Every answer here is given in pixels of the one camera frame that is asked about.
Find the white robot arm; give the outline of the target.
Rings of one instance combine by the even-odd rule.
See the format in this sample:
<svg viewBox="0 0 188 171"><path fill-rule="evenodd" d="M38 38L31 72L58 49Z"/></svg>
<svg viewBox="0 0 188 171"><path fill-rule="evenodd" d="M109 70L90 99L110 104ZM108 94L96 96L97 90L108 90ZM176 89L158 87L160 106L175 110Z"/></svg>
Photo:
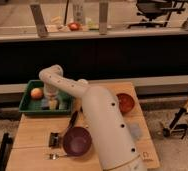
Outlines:
<svg viewBox="0 0 188 171"><path fill-rule="evenodd" d="M106 87L64 78L59 65L39 72L46 97L57 90L80 98L93 145L103 171L147 171L119 109L118 98Z"/></svg>

